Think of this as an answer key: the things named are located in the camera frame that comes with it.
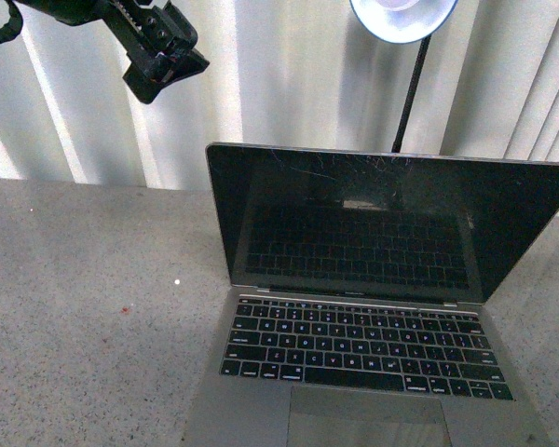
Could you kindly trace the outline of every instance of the trackpad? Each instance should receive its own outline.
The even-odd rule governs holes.
[[[451,447],[437,399],[295,386],[288,447]]]

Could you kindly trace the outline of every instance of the granite countertop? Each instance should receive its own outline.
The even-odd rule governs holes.
[[[209,192],[0,180],[0,446],[178,446],[228,287]],[[559,219],[487,308],[559,446]]]

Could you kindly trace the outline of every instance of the vertical blind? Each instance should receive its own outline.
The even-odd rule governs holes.
[[[0,46],[0,178],[207,189],[212,141],[390,150],[418,43],[377,40],[347,0],[173,4],[211,65],[150,105],[127,90],[102,22],[21,7],[22,36]],[[458,2],[402,151],[559,161],[559,0]]]

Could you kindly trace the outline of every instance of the lamp shade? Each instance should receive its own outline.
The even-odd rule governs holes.
[[[457,0],[350,0],[354,13],[372,34],[393,44],[407,44],[434,33]]]

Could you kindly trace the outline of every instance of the black screen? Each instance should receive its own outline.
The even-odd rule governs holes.
[[[559,209],[559,164],[208,148],[233,284],[482,303]]]

